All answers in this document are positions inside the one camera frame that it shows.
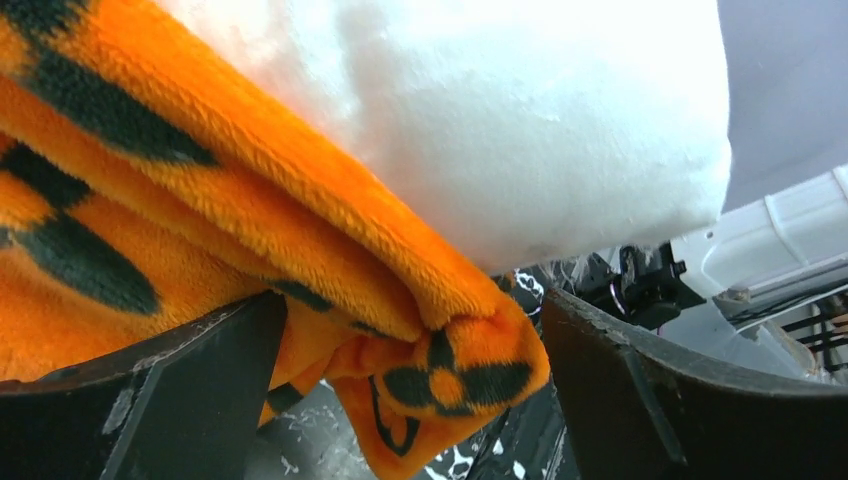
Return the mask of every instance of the dark floor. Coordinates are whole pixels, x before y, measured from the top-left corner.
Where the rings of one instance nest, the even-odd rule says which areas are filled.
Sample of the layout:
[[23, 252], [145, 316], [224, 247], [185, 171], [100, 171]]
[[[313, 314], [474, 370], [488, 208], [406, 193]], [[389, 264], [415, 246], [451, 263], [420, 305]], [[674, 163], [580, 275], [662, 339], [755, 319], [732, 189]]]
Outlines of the dark floor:
[[[544, 284], [518, 272], [511, 294], [537, 321]], [[247, 480], [372, 480], [332, 388], [322, 383], [264, 427], [248, 459]], [[553, 384], [508, 410], [467, 441], [437, 456], [413, 480], [576, 480], [580, 478]]]

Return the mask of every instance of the orange blanket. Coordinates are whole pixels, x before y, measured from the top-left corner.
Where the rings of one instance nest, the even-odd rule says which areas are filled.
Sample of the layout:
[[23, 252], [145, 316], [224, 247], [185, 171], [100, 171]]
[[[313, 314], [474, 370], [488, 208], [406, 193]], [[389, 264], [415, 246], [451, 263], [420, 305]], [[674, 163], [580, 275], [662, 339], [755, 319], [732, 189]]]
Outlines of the orange blanket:
[[262, 421], [326, 378], [402, 479], [548, 379], [494, 282], [147, 1], [0, 2], [0, 193], [0, 380], [274, 288]]

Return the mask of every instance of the gray wall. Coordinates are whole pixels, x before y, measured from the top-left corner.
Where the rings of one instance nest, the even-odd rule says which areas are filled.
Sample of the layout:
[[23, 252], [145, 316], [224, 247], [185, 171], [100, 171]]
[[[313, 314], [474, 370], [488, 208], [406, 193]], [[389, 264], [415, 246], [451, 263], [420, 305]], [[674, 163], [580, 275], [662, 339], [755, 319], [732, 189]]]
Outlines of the gray wall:
[[730, 78], [730, 210], [848, 163], [848, 1], [718, 3]]

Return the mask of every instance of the white plastic piece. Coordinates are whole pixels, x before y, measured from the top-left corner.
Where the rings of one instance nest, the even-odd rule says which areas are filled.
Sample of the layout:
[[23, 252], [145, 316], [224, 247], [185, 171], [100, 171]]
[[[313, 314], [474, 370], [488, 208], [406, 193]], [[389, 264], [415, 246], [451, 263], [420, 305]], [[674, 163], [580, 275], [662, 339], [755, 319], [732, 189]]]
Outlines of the white plastic piece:
[[724, 214], [671, 242], [681, 280], [704, 298], [848, 254], [848, 164]]
[[659, 335], [703, 355], [759, 372], [817, 383], [834, 383], [809, 350], [771, 323], [739, 335], [708, 301], [683, 311]]

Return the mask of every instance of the white fluffy fabric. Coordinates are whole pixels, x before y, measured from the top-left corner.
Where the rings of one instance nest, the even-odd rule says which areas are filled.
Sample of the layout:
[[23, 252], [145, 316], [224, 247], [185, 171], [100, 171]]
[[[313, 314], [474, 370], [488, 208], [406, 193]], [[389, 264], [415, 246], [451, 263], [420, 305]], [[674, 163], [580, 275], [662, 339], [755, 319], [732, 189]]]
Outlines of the white fluffy fabric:
[[724, 203], [715, 0], [156, 1], [489, 273]]

